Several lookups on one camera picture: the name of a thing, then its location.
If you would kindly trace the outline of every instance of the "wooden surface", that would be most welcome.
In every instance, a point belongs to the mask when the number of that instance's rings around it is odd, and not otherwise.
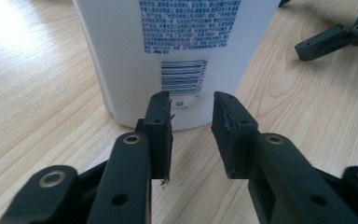
[[[358,48],[305,63],[294,45],[357,16],[353,0],[279,8],[237,91],[261,132],[287,136],[337,176],[358,165]],[[153,223],[258,222],[247,181],[227,179],[210,128],[173,134],[172,180],[153,181]],[[35,172],[82,173],[129,131],[103,106],[72,2],[0,0],[0,216]]]

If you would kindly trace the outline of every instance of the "black object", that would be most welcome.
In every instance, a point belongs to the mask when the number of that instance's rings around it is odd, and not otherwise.
[[[214,95],[212,130],[228,178],[249,179],[261,223],[358,223],[358,167],[342,179],[315,169],[289,139],[260,133],[226,93]]]
[[[287,2],[289,1],[282,0],[280,6]],[[338,24],[297,44],[295,49],[300,60],[311,61],[338,49],[343,49],[350,44],[358,47],[358,18],[349,32],[344,25]]]
[[[17,193],[0,223],[150,223],[151,179],[169,179],[171,102],[152,96],[109,161],[78,175],[51,166]],[[216,92],[213,134],[230,179],[249,179],[261,223],[358,223],[358,167],[337,178],[313,168],[289,139],[260,133],[232,95]]]

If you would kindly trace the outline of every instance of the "barcode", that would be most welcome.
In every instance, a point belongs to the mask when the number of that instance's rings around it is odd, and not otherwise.
[[[206,60],[162,62],[161,89],[171,96],[196,95],[204,79]]]

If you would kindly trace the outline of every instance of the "light wood tabletop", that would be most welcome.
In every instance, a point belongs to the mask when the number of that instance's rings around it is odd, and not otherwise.
[[[341,176],[358,165],[358,48],[301,62],[294,45],[358,17],[358,1],[278,8],[236,96],[262,133]],[[53,164],[81,174],[132,128],[103,105],[71,0],[0,0],[0,216],[28,178]],[[174,132],[171,181],[153,181],[153,223],[257,223],[247,180],[227,179],[211,124]]]

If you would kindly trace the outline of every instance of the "plastic container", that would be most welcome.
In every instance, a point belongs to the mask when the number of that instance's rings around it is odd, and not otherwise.
[[[74,0],[104,104],[134,127],[169,91],[174,130],[212,120],[234,94],[280,0]]]

